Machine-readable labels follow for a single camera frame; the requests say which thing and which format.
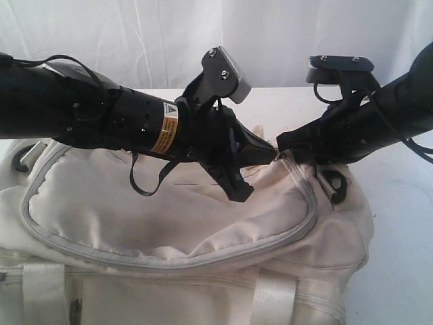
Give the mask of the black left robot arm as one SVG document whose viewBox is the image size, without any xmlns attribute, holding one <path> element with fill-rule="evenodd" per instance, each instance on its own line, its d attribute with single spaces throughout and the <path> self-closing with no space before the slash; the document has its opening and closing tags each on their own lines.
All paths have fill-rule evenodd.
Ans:
<svg viewBox="0 0 433 325">
<path fill-rule="evenodd" d="M 80 149 L 130 152 L 166 161 L 164 179 L 198 163 L 226 193 L 244 202 L 253 188 L 244 167 L 267 165 L 277 150 L 222 104 L 250 92 L 222 47 L 202 58 L 201 73 L 175 101 L 120 86 L 77 59 L 19 60 L 1 54 L 1 137 L 51 138 Z"/>
</svg>

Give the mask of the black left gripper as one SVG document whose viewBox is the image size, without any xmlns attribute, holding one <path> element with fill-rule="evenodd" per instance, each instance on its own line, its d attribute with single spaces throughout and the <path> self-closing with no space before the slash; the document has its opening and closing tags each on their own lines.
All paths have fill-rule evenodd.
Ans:
<svg viewBox="0 0 433 325">
<path fill-rule="evenodd" d="M 275 147 L 265 139 L 264 127 L 252 130 L 241 124 L 234 111 L 220 101 L 194 108 L 176 101 L 181 129 L 175 162 L 199 163 L 233 202 L 245 202 L 253 193 L 241 168 L 268 165 L 276 157 Z"/>
</svg>

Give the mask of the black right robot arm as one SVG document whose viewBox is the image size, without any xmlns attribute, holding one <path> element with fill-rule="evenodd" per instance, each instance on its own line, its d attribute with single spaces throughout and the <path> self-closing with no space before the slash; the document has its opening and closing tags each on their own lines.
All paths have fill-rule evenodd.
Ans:
<svg viewBox="0 0 433 325">
<path fill-rule="evenodd" d="M 424 160 L 432 149 L 414 142 L 432 130 L 432 46 L 417 55 L 409 71 L 385 86 L 361 56 L 311 56 L 307 83 L 327 110 L 318 119 L 277 137 L 280 152 L 300 162 L 355 163 L 398 142 Z"/>
</svg>

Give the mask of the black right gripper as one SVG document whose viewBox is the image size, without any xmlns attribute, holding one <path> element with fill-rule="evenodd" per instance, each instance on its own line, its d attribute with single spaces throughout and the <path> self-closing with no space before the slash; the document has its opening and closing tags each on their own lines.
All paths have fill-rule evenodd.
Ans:
<svg viewBox="0 0 433 325">
<path fill-rule="evenodd" d="M 325 162 L 355 163 L 368 155 L 367 140 L 357 126 L 363 99 L 340 100 L 330 104 L 314 121 L 277 136 L 277 147 L 312 152 Z"/>
</svg>

